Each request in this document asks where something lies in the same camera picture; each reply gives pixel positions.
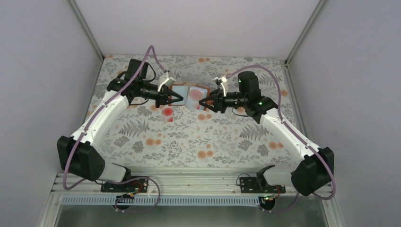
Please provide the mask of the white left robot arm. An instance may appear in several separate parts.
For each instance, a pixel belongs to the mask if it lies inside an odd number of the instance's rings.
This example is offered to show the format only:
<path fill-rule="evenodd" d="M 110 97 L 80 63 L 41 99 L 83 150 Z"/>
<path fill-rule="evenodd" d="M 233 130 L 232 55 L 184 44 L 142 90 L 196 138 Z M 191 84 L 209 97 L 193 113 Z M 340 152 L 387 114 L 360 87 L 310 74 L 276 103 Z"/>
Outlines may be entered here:
<path fill-rule="evenodd" d="M 156 107 L 183 100 L 170 89 L 175 79 L 169 71 L 164 71 L 158 83 L 153 84 L 146 79 L 149 68 L 149 63 L 131 59 L 127 70 L 108 84 L 100 104 L 83 125 L 70 136 L 58 139 L 57 150 L 65 174 L 89 181 L 122 182 L 127 178 L 128 168 L 107 163 L 99 153 L 106 132 L 137 97 L 154 100 Z"/>

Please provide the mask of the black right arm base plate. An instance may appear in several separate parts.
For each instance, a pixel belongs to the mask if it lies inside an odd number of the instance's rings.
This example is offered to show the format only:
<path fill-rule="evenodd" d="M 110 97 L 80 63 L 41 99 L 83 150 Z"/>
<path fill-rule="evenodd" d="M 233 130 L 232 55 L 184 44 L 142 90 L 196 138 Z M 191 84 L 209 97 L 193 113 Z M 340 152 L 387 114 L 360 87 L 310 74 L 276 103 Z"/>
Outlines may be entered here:
<path fill-rule="evenodd" d="M 241 176 L 236 183 L 240 187 L 241 193 L 244 194 L 286 193 L 285 186 L 269 185 L 265 180 L 257 177 Z"/>

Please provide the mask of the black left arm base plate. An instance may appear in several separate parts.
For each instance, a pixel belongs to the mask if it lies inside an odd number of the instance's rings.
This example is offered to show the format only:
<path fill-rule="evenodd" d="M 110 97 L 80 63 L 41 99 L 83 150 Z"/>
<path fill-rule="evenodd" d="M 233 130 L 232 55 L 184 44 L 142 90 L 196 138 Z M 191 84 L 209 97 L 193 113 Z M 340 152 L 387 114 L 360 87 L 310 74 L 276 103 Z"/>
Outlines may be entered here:
<path fill-rule="evenodd" d="M 146 193 L 148 189 L 149 180 L 147 178 L 140 178 L 129 183 L 116 184 L 116 183 L 104 183 L 101 186 L 101 192 L 109 193 Z"/>

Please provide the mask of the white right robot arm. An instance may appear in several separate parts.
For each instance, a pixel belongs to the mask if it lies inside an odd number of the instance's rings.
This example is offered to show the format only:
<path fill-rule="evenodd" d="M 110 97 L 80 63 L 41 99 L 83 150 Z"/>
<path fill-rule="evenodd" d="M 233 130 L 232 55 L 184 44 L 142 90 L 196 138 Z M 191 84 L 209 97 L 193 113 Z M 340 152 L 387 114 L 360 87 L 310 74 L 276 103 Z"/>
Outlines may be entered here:
<path fill-rule="evenodd" d="M 256 179 L 262 190 L 268 186 L 292 186 L 301 195 L 308 196 L 316 195 L 318 189 L 334 182 L 333 151 L 311 142 L 282 114 L 277 103 L 263 96 L 254 72 L 238 74 L 237 92 L 227 91 L 225 77 L 214 80 L 220 88 L 199 104 L 216 113 L 224 113 L 227 108 L 244 108 L 249 117 L 277 137 L 295 162 L 295 167 L 289 170 L 281 170 L 276 165 L 260 170 Z"/>

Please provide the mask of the brown leather card holder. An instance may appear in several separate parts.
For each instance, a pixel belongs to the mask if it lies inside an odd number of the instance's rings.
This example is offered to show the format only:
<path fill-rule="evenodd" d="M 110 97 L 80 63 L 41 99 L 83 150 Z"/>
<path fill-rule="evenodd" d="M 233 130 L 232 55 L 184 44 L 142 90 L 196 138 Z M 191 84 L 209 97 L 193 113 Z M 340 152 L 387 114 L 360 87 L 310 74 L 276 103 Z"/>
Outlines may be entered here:
<path fill-rule="evenodd" d="M 174 102 L 169 106 L 184 106 L 189 111 L 205 111 L 206 107 L 199 101 L 208 97 L 210 88 L 194 84 L 173 84 L 170 89 L 183 97 L 182 101 Z"/>

